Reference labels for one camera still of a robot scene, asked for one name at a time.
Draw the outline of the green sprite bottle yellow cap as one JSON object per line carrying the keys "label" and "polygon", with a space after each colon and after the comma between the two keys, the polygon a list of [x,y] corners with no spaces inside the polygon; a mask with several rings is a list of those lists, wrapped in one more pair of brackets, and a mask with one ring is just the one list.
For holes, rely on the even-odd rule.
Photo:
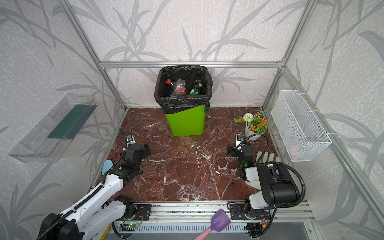
{"label": "green sprite bottle yellow cap", "polygon": [[202,89],[203,89],[203,85],[199,83],[198,85],[193,87],[193,89],[190,91],[190,95],[199,96],[201,94]]}

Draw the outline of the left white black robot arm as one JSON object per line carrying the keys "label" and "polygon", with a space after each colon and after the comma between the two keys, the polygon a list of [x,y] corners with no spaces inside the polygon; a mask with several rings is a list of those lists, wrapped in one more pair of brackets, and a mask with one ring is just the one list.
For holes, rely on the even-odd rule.
{"label": "left white black robot arm", "polygon": [[42,221],[39,240],[90,240],[121,218],[135,217],[135,201],[125,195],[108,200],[142,172],[142,161],[151,155],[148,144],[138,144],[132,135],[120,130],[124,149],[120,158],[104,174],[102,181],[83,198],[60,214]]}

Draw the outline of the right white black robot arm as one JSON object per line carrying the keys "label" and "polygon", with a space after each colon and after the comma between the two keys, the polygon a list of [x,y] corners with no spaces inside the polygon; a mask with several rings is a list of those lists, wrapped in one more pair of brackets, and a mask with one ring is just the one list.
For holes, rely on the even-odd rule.
{"label": "right white black robot arm", "polygon": [[[254,149],[249,140],[253,137],[266,139],[262,152],[254,156]],[[271,210],[292,208],[299,205],[306,194],[306,186],[300,174],[291,166],[267,155],[269,138],[264,134],[252,134],[245,137],[236,134],[236,143],[228,145],[228,155],[237,158],[240,177],[252,188],[259,190],[246,197],[242,204],[229,203],[228,208],[233,220],[273,219]]]}

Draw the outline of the orange fanta label bottle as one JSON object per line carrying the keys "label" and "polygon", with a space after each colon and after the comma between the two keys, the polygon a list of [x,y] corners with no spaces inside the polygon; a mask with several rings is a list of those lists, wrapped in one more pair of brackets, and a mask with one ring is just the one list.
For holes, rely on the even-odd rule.
{"label": "orange fanta label bottle", "polygon": [[186,94],[186,82],[183,79],[178,79],[174,84],[172,97],[182,97]]}

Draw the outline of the coca cola bottle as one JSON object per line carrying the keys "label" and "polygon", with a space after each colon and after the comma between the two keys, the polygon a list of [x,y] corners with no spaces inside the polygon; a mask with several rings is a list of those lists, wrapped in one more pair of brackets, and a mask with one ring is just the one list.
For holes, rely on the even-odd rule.
{"label": "coca cola bottle", "polygon": [[173,88],[174,95],[184,94],[186,91],[186,82],[183,79],[177,79],[176,82],[172,82],[170,79],[167,79],[166,83]]}

